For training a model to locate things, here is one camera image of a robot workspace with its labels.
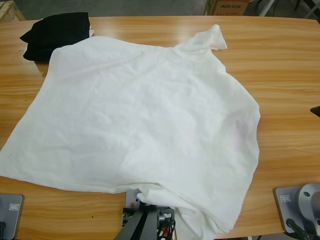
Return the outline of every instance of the t-shirt sleeve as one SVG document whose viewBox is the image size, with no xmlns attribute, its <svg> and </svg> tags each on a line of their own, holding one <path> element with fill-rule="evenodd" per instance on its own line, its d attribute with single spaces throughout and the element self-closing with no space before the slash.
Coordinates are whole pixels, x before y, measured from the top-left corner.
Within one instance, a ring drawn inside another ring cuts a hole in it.
<svg viewBox="0 0 320 240">
<path fill-rule="evenodd" d="M 208 31 L 198 32 L 194 37 L 178 44 L 174 48 L 182 52 L 201 52 L 208 49 L 227 49 L 227 44 L 219 25 L 213 25 Z"/>
</svg>

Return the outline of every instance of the wood grain surface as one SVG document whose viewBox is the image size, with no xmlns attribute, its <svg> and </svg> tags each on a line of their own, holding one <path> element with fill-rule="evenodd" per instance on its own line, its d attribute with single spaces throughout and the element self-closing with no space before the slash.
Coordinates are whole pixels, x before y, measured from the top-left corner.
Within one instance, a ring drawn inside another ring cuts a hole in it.
<svg viewBox="0 0 320 240">
<path fill-rule="evenodd" d="M 283 232 L 273 190 L 320 183 L 320 27 L 315 20 L 246 16 L 96 17 L 95 35 L 171 47 L 219 24 L 228 49 L 214 54 L 256 99 L 259 165 L 235 228 L 221 237 Z M 35 21 L 0 24 L 0 148 L 38 93 L 45 63 L 23 59 L 19 37 Z M 72 192 L 0 177 L 23 194 L 17 239 L 111 240 L 125 194 Z"/>
</svg>

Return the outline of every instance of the cardboard box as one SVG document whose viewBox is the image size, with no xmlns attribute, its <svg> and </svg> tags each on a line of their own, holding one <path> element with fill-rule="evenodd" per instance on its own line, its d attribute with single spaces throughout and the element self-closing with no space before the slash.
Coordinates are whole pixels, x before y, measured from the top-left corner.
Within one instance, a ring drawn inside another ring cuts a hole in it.
<svg viewBox="0 0 320 240">
<path fill-rule="evenodd" d="M 0 22 L 25 21 L 14 1 L 0 1 Z"/>
<path fill-rule="evenodd" d="M 249 0 L 207 0 L 203 15 L 242 16 Z"/>
</svg>

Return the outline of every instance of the table leg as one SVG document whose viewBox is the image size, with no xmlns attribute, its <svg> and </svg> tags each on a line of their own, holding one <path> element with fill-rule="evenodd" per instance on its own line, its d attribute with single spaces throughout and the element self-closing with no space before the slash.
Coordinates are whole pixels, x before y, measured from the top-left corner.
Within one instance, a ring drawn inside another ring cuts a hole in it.
<svg viewBox="0 0 320 240">
<path fill-rule="evenodd" d="M 262 11 L 260 12 L 259 16 L 264 17 L 274 2 L 275 0 L 269 0 L 267 4 L 264 6 L 264 8 L 262 9 Z"/>
</svg>

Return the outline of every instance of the folded black garment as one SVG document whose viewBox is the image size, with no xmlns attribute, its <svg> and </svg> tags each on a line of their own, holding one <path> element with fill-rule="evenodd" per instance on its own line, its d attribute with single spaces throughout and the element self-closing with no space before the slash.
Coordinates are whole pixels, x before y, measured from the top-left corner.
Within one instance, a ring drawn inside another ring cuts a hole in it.
<svg viewBox="0 0 320 240">
<path fill-rule="evenodd" d="M 32 61 L 49 61 L 54 49 L 89 38 L 87 12 L 48 16 L 35 24 L 20 39 L 28 43 L 23 57 Z"/>
<path fill-rule="evenodd" d="M 65 45 L 57 45 L 55 47 L 38 47 L 32 44 L 28 44 L 23 57 L 27 60 L 35 61 L 35 62 L 48 62 L 51 58 L 52 52 L 57 49 L 61 48 Z"/>
</svg>

